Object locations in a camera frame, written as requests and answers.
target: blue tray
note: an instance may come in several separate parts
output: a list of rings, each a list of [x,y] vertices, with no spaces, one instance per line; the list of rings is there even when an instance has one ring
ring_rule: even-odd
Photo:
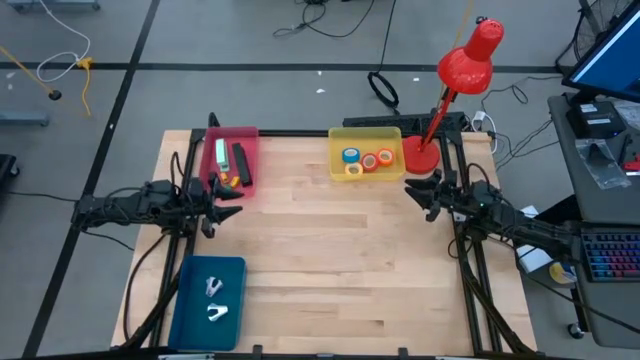
[[[240,336],[247,265],[241,257],[190,256],[184,260],[178,298],[173,312],[169,348],[231,351]],[[223,287],[213,297],[205,294],[213,276]],[[229,312],[209,321],[207,306],[226,305]]]

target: lamp shade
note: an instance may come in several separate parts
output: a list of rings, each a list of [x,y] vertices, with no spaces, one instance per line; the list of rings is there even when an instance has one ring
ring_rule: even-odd
[[[451,90],[480,94],[487,90],[493,75],[491,55],[504,36],[504,27],[495,20],[480,23],[467,45],[455,48],[438,63],[438,75]]]

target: desk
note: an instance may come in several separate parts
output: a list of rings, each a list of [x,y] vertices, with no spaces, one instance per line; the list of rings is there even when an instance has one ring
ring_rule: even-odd
[[[571,220],[584,220],[595,224],[640,225],[640,207],[637,206],[640,203],[640,177],[630,177],[633,185],[626,188],[600,190],[576,150],[576,137],[566,116],[570,108],[566,98],[553,96],[549,98],[548,104],[575,193],[574,196],[565,199],[565,204],[577,202],[579,207],[577,215],[580,219]],[[638,134],[638,131],[628,126],[627,130],[620,135],[607,139],[607,144],[616,158],[622,149],[624,136],[628,132]],[[640,138],[634,137],[634,144],[627,148],[628,159],[633,151],[640,153],[638,140]]]
[[[640,178],[629,177],[633,185],[627,188],[600,190],[575,148],[575,135],[566,117],[569,111],[566,98],[550,97],[548,104],[575,195],[542,213],[542,219],[558,222],[582,220],[594,224],[640,225],[640,207],[637,206],[640,202]],[[607,139],[607,144],[614,155],[620,153],[622,141],[628,132],[638,133],[637,130],[628,126],[627,130],[615,138]],[[628,156],[631,156],[633,151],[640,151],[640,149],[633,150],[633,146],[638,146],[637,139],[634,140],[636,144],[630,145],[627,149]],[[577,267],[577,272],[579,286],[577,290],[572,291],[574,299],[615,318],[624,319],[631,325],[640,324],[640,313],[637,311],[640,284],[591,283],[587,281],[587,275],[582,266]],[[591,331],[598,345],[640,348],[640,341],[638,341],[640,338],[637,334],[590,312],[584,312],[578,308],[576,312],[581,328],[584,331]]]
[[[190,131],[165,132],[154,179],[168,178],[173,151],[184,159],[189,136]],[[467,161],[482,165],[497,184],[489,138],[469,133],[464,139]],[[400,182],[331,181],[327,138],[260,140],[255,196],[229,202],[244,210],[219,227],[215,239],[199,234],[195,247],[198,255],[247,261],[235,351],[251,352],[261,344],[265,353],[397,354],[407,347],[413,355],[472,354],[458,263],[447,255],[451,217],[425,222]],[[472,181],[482,176],[472,175]],[[158,237],[157,227],[141,228],[132,267]],[[157,299],[167,244],[151,253],[134,281],[131,329]],[[484,248],[497,308],[536,348],[513,253],[497,244]],[[170,304],[165,313],[162,344],[173,308]],[[488,349],[485,317],[477,308]],[[121,308],[112,344],[123,340]]]

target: white cable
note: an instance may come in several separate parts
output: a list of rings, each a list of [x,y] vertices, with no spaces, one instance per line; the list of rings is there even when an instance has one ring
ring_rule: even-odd
[[[481,131],[479,129],[482,128],[482,124],[484,123],[484,119],[489,119],[489,122],[491,123],[491,127],[493,128],[493,133],[497,133],[498,130],[496,129],[496,123],[493,121],[493,119],[491,118],[491,116],[489,116],[489,114],[487,114],[484,111],[476,111],[476,114],[473,116],[473,120],[471,120],[471,129],[473,129],[474,132],[478,132]],[[475,125],[473,125],[476,121],[480,121],[480,128],[476,129]],[[493,140],[493,146],[491,148],[491,153],[495,154],[495,152],[498,150],[498,142],[494,139]]]
[[[44,8],[44,10],[47,12],[47,14],[53,19],[55,20],[55,22],[57,22],[58,24],[60,24],[62,27],[64,27],[65,29],[71,31],[74,34],[77,34],[79,36],[82,36],[85,40],[87,40],[87,49],[84,51],[84,53],[82,54],[82,56],[78,56],[78,54],[74,53],[73,51],[65,51],[65,52],[61,52],[59,54],[55,54],[52,57],[44,60],[43,62],[40,63],[40,65],[38,65],[38,68],[36,69],[36,76],[38,76],[38,79],[40,79],[40,81],[42,82],[53,82],[56,81],[58,79],[60,79],[61,77],[65,76],[71,69],[73,69],[73,67],[76,65],[76,63],[82,59],[84,59],[85,56],[87,56],[87,54],[89,53],[89,48],[91,48],[91,39],[89,39],[85,34],[76,31],[72,28],[70,28],[67,24],[63,23],[62,21],[58,20],[57,17],[55,17],[53,15],[53,13],[51,12],[51,10],[49,10],[49,8],[47,7],[47,5],[44,4],[43,0],[38,0],[40,1],[40,4],[42,5],[42,7]],[[42,70],[42,66],[44,66],[46,63],[52,61],[53,59],[56,59],[60,56],[64,56],[64,55],[71,55],[75,58],[75,61],[69,66],[69,68],[67,68],[67,70],[63,71],[60,75],[54,77],[53,79],[43,79],[42,76],[40,75],[40,71]]]

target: black clamp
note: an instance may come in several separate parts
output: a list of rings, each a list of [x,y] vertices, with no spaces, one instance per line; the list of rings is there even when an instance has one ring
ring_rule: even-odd
[[[407,348],[398,348],[398,359],[409,360],[409,350]]]
[[[262,360],[262,345],[253,345],[251,360]]]

